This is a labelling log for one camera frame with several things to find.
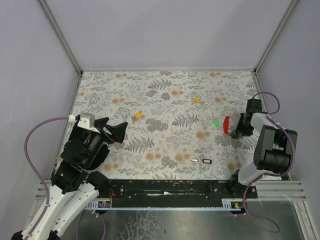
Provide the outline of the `red grey key organizer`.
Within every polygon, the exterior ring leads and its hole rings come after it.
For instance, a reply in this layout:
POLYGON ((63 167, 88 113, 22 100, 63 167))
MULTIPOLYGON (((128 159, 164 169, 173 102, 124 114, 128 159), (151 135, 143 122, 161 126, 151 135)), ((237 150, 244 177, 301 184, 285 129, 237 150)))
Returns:
POLYGON ((239 122, 240 116, 238 114, 227 115, 223 121, 223 132, 225 135, 234 136, 239 122))

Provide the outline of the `green tag key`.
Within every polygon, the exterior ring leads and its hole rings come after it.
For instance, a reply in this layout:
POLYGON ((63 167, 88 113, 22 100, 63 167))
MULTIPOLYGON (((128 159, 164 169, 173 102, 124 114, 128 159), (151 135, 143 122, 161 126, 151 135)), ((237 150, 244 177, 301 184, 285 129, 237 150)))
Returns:
POLYGON ((219 127, 220 127, 220 122, 219 122, 219 120, 215 117, 215 115, 214 115, 213 113, 212 113, 211 115, 212 115, 212 122, 213 122, 214 126, 215 126, 216 128, 219 128, 219 127))

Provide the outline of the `orange tag key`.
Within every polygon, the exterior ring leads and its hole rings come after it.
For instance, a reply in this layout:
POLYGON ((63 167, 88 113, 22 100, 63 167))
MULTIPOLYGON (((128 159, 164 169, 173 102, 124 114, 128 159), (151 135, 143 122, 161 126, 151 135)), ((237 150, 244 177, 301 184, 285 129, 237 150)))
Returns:
POLYGON ((138 120, 139 120, 139 117, 142 115, 143 111, 140 110, 138 111, 137 113, 134 113, 132 116, 131 116, 131 119, 132 119, 132 123, 136 123, 138 120))

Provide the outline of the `black tag key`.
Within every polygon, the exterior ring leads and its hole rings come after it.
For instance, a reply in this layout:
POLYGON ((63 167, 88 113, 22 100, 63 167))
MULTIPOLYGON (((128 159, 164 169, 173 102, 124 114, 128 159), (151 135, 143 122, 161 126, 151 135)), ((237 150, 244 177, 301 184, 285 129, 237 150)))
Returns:
POLYGON ((213 163, 211 159, 206 159, 206 158, 192 159, 192 161, 200 164, 207 164, 207 165, 211 165, 213 163))

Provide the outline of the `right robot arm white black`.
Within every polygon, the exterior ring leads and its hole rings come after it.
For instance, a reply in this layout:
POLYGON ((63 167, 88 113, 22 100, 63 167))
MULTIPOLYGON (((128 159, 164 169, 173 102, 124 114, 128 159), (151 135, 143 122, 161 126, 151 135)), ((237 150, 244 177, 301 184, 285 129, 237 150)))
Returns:
POLYGON ((250 98, 244 113, 226 116, 223 131, 238 140, 259 133, 253 160, 245 168, 237 170, 230 177, 230 188, 245 187, 255 179, 282 177, 287 175, 294 164, 298 133, 280 126, 263 111, 262 101, 250 98))

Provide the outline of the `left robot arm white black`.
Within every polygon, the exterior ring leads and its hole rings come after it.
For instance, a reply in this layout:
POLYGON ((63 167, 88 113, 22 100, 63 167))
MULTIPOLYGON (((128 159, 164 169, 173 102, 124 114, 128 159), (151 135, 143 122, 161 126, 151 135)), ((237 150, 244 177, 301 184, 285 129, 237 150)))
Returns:
POLYGON ((44 184, 45 200, 29 225, 13 234, 13 240, 59 240, 84 207, 96 198, 108 182, 97 171, 109 154, 109 145, 123 143, 128 122, 108 125, 109 118, 95 119, 81 113, 63 117, 73 124, 61 153, 62 162, 44 184))

